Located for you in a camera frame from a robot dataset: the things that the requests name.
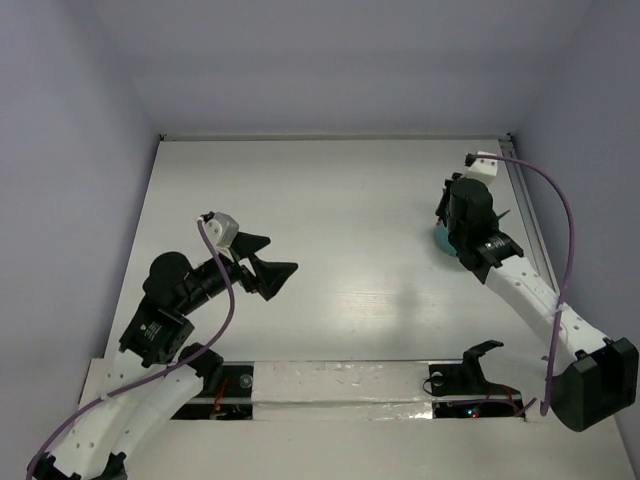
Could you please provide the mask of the black handled scissors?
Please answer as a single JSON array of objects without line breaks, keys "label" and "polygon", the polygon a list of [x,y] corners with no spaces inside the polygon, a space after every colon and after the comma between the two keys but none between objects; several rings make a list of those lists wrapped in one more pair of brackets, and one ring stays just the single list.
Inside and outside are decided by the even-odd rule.
[{"label": "black handled scissors", "polygon": [[511,212],[511,209],[508,209],[504,212],[502,212],[501,214],[497,215],[497,219],[501,220],[502,218],[504,218],[506,215],[508,215]]}]

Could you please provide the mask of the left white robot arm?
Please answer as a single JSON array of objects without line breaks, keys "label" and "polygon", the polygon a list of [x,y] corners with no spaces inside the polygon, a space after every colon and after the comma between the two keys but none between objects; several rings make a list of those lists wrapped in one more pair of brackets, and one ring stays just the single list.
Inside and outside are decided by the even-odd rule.
[{"label": "left white robot arm", "polygon": [[152,262],[99,393],[44,442],[27,478],[127,478],[134,455],[171,417],[223,380],[224,360],[212,349],[220,337],[189,344],[189,314],[222,293],[232,296],[235,284],[270,300],[298,268],[259,259],[269,238],[241,232],[226,215],[203,215],[197,227],[210,259],[194,267],[183,254],[167,252]]}]

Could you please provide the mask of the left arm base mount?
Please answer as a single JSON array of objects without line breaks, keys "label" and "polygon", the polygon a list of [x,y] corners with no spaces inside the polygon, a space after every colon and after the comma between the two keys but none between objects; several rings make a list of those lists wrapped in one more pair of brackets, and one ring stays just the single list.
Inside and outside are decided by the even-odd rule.
[{"label": "left arm base mount", "polygon": [[236,421],[253,418],[253,363],[226,363],[215,390],[201,392],[182,406],[172,420]]}]

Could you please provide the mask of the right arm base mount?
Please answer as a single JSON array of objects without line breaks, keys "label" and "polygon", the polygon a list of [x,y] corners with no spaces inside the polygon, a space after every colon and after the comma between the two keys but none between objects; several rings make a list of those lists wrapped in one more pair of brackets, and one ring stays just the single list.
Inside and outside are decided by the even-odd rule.
[{"label": "right arm base mount", "polygon": [[526,417],[521,392],[488,381],[480,364],[484,355],[503,346],[487,340],[465,350],[459,360],[429,364],[422,389],[432,398],[435,419]]}]

